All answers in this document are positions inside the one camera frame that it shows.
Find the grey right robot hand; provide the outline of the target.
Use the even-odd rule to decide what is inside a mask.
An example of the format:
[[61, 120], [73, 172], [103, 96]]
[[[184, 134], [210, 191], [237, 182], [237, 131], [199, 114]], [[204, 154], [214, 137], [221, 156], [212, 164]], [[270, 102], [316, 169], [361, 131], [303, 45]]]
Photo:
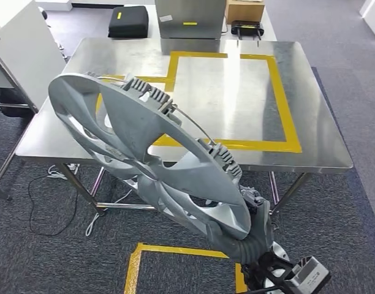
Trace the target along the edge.
[[262, 197], [253, 187], [241, 186], [240, 191], [250, 213], [250, 231], [243, 240], [224, 233], [215, 221], [206, 226], [207, 239], [214, 249], [241, 265], [257, 262], [262, 255], [270, 251], [274, 238], [269, 215], [270, 202]]

